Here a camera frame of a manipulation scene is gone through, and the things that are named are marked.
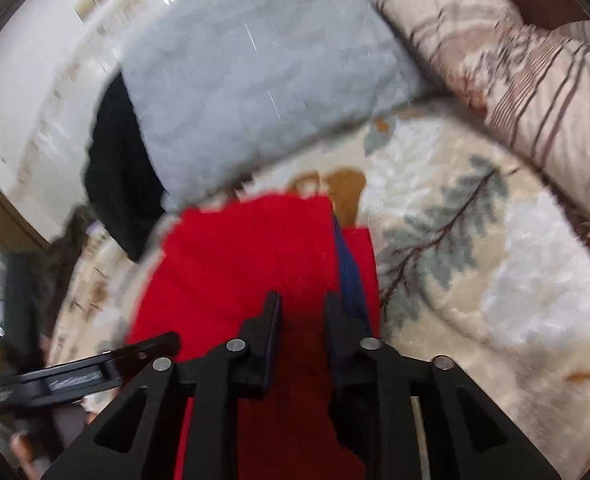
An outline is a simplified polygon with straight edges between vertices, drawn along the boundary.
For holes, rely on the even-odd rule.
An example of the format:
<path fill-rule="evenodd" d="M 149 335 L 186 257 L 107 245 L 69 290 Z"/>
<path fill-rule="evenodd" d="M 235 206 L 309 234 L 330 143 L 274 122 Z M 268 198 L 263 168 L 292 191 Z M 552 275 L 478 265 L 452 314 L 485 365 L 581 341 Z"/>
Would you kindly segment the left hand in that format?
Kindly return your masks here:
<path fill-rule="evenodd" d="M 25 434 L 13 434 L 10 437 L 10 449 L 29 480 L 40 480 L 50 467 L 48 456 L 36 451 Z"/>

